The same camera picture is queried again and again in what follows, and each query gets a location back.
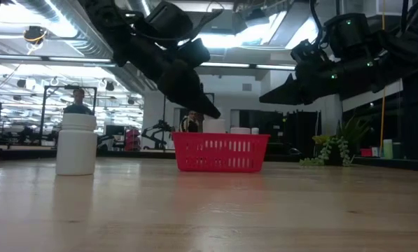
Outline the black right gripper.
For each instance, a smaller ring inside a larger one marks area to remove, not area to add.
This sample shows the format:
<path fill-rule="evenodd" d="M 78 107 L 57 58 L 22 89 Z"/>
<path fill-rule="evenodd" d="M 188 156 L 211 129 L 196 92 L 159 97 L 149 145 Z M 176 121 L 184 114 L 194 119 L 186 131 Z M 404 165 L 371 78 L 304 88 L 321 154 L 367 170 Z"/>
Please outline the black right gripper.
<path fill-rule="evenodd" d="M 335 74 L 331 73 L 333 61 L 324 50 L 309 41 L 301 41 L 292 49 L 291 57 L 296 61 L 296 80 L 290 74 L 284 84 L 260 96 L 260 103 L 311 104 L 330 94 L 326 81 L 331 76 L 335 78 Z"/>

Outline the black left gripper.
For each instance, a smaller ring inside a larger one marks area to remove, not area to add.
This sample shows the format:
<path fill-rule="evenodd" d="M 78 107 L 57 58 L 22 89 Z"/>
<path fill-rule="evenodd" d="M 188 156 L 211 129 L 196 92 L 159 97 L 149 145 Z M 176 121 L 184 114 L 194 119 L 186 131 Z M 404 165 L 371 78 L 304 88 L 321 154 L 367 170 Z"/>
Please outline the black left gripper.
<path fill-rule="evenodd" d="M 201 39 L 182 45 L 171 43 L 162 49 L 153 41 L 131 33 L 112 35 L 113 59 L 133 64 L 155 83 L 173 103 L 191 111 L 218 117 L 218 109 L 205 95 L 195 67 L 210 60 Z"/>

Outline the red plastic basket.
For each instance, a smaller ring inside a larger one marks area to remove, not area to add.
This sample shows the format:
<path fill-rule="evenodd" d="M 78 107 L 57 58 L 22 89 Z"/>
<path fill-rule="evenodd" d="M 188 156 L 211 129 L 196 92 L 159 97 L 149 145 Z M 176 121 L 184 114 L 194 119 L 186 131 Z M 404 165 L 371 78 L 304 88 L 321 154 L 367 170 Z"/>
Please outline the red plastic basket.
<path fill-rule="evenodd" d="M 260 172 L 269 136 L 174 132 L 177 167 L 182 172 Z"/>

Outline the seated person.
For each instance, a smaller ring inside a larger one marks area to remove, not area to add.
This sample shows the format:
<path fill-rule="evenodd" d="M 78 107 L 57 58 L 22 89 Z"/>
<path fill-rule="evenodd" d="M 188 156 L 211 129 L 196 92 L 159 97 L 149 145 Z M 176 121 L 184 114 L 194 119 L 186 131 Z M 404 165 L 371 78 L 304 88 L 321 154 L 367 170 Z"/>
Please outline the seated person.
<path fill-rule="evenodd" d="M 189 111 L 188 115 L 185 115 L 180 124 L 180 132 L 201 132 L 201 124 L 199 122 L 199 113 L 195 111 Z"/>

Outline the black cabinet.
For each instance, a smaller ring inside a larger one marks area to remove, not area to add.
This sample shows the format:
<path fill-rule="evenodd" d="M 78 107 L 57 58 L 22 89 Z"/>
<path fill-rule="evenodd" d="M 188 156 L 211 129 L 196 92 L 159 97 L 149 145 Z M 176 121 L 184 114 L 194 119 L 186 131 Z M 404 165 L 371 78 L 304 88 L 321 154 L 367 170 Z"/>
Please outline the black cabinet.
<path fill-rule="evenodd" d="M 315 154 L 314 136 L 320 135 L 321 113 L 294 111 L 286 114 L 285 137 L 291 146 L 300 151 L 304 158 L 312 158 Z"/>

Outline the small potted succulent plant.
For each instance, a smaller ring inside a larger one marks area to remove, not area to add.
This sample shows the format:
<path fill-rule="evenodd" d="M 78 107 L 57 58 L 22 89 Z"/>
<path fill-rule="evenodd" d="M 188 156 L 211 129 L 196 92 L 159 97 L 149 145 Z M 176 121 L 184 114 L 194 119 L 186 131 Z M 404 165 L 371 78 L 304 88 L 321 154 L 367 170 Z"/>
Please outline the small potted succulent plant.
<path fill-rule="evenodd" d="M 301 159 L 299 164 L 306 167 L 328 165 L 348 167 L 358 153 L 361 140 L 369 129 L 368 120 L 354 116 L 346 122 L 339 121 L 334 135 L 312 138 L 315 143 L 314 157 Z"/>

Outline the red chair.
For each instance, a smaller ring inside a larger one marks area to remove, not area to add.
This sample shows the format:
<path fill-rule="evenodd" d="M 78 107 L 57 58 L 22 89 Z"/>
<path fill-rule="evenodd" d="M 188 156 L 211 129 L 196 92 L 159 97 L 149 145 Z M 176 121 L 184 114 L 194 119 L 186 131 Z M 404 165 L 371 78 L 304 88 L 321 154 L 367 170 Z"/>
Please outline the red chair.
<path fill-rule="evenodd" d="M 140 151 L 141 133 L 137 129 L 129 129 L 125 132 L 125 151 Z"/>

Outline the standing person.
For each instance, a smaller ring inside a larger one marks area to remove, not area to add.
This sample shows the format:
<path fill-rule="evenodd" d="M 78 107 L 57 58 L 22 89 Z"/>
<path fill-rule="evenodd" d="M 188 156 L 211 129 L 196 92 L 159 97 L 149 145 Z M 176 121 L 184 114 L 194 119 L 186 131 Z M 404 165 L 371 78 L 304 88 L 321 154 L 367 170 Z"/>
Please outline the standing person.
<path fill-rule="evenodd" d="M 94 113 L 83 103 L 83 99 L 85 97 L 83 89 L 75 89 L 73 91 L 73 96 L 74 102 L 64 109 L 64 113 L 86 114 L 92 116 L 94 115 Z"/>

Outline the long ceiling light bar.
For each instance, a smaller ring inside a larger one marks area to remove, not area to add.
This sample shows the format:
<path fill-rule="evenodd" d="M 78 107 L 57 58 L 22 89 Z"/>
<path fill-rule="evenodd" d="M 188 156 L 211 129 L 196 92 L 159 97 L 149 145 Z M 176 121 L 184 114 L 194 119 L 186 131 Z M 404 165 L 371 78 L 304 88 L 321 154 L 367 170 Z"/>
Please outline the long ceiling light bar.
<path fill-rule="evenodd" d="M 84 57 L 53 57 L 45 55 L 8 55 L 0 54 L 0 62 L 7 63 L 39 63 L 45 62 L 55 64 L 80 64 L 85 67 L 116 67 L 117 64 L 112 59 L 105 58 L 84 58 Z M 270 71 L 295 71 L 293 65 L 271 65 L 271 64 L 242 64 L 227 62 L 204 62 L 199 67 L 209 68 L 229 68 L 229 69 L 256 69 Z"/>

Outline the silver ceiling air duct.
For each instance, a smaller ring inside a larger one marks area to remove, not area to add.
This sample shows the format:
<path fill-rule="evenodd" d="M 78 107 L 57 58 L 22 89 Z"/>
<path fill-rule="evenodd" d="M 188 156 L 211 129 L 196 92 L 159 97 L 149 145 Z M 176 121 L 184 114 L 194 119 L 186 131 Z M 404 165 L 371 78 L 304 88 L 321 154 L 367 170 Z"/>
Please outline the silver ceiling air duct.
<path fill-rule="evenodd" d="M 16 0 L 42 16 L 48 29 L 84 57 L 110 58 L 112 49 L 100 37 L 78 0 Z"/>

